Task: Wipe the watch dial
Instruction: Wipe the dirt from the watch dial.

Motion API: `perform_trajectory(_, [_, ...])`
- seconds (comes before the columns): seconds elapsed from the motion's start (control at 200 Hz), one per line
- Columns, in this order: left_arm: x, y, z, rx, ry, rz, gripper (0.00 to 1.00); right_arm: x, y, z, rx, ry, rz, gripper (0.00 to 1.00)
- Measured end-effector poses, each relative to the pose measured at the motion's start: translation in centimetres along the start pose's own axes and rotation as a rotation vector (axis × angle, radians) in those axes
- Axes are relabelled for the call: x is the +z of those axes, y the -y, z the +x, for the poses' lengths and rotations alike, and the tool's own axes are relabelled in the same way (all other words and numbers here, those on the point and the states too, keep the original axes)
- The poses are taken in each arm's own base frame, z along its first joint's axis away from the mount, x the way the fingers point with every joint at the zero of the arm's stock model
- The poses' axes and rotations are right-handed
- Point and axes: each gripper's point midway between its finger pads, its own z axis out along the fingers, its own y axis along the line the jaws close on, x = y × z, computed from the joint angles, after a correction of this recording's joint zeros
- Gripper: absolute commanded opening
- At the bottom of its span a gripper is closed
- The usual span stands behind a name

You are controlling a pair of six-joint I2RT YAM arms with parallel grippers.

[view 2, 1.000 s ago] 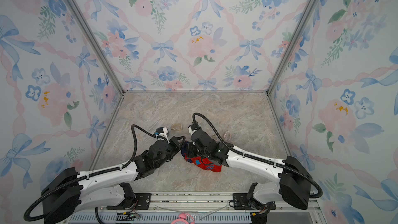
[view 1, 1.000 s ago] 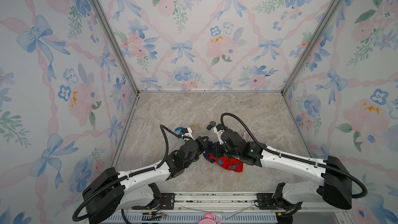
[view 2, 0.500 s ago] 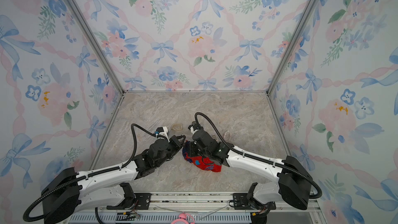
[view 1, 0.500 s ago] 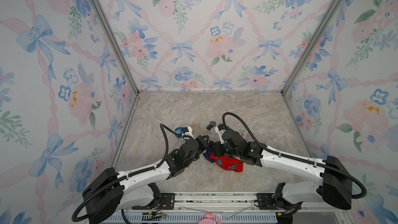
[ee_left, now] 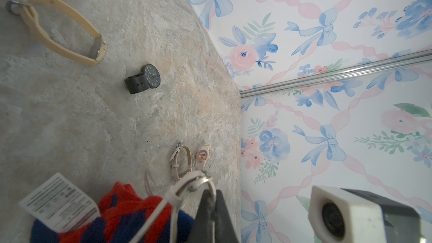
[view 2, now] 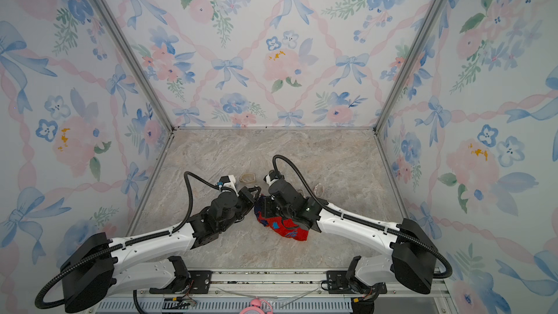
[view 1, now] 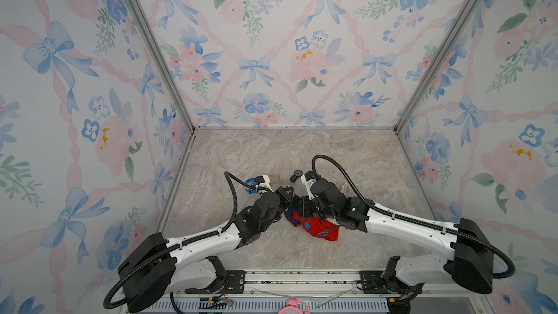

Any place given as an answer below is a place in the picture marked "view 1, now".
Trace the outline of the red blue patterned cloth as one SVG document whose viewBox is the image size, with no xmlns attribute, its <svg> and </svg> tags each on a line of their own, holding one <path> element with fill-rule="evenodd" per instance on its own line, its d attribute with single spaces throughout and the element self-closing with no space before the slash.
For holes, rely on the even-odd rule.
<svg viewBox="0 0 558 314">
<path fill-rule="evenodd" d="M 315 238 L 322 238 L 327 241 L 337 241 L 339 239 L 338 225 L 308 215 L 303 211 L 303 207 L 302 198 L 295 194 L 292 205 L 284 212 L 284 216 L 290 224 L 295 228 L 303 228 Z"/>
</svg>

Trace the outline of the pink white watch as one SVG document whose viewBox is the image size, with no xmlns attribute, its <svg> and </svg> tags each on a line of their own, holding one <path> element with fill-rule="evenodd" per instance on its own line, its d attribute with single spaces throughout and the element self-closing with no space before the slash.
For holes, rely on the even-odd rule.
<svg viewBox="0 0 558 314">
<path fill-rule="evenodd" d="M 341 186 L 341 192 L 345 195 L 345 196 L 351 196 L 352 195 L 352 189 L 350 187 L 350 185 L 348 183 L 344 183 Z"/>
</svg>

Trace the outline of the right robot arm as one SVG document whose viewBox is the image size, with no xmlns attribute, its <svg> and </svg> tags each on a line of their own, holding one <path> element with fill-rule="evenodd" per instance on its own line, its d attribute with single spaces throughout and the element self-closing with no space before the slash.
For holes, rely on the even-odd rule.
<svg viewBox="0 0 558 314">
<path fill-rule="evenodd" d="M 381 234 L 429 250 L 419 257 L 389 259 L 383 281 L 394 292 L 411 291 L 425 283 L 455 283 L 488 295 L 494 280 L 515 273 L 513 261 L 472 220 L 451 223 L 408 215 L 359 196 L 347 197 L 323 178 L 311 180 L 305 187 L 307 194 L 294 202 L 301 217 L 334 220 L 347 230 Z"/>
</svg>

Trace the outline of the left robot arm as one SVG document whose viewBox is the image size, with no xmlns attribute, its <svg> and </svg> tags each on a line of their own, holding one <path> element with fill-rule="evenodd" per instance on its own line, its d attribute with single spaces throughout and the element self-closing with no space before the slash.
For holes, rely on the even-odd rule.
<svg viewBox="0 0 558 314">
<path fill-rule="evenodd" d="M 294 189 L 263 189 L 253 206 L 247 206 L 223 225 L 194 235 L 146 238 L 118 268 L 119 280 L 103 300 L 106 310 L 128 307 L 139 313 L 162 296 L 183 290 L 211 293 L 227 273 L 217 254 L 257 241 L 291 206 Z"/>
</svg>

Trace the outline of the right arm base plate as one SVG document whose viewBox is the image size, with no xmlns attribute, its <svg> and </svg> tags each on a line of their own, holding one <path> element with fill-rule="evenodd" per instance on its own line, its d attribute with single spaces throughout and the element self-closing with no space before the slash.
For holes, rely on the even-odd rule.
<svg viewBox="0 0 558 314">
<path fill-rule="evenodd" d="M 357 288 L 365 294 L 411 295 L 416 286 L 409 286 L 397 278 L 395 272 L 387 270 L 362 270 L 359 273 Z"/>
</svg>

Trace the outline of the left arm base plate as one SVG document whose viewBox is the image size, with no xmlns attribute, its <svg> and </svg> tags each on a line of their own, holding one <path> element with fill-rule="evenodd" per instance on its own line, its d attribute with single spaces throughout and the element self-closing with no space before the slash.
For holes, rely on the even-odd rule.
<svg viewBox="0 0 558 314">
<path fill-rule="evenodd" d="M 245 270 L 226 270 L 217 273 L 216 279 L 204 289 L 186 289 L 185 294 L 188 295 L 242 295 L 244 293 L 246 280 Z"/>
</svg>

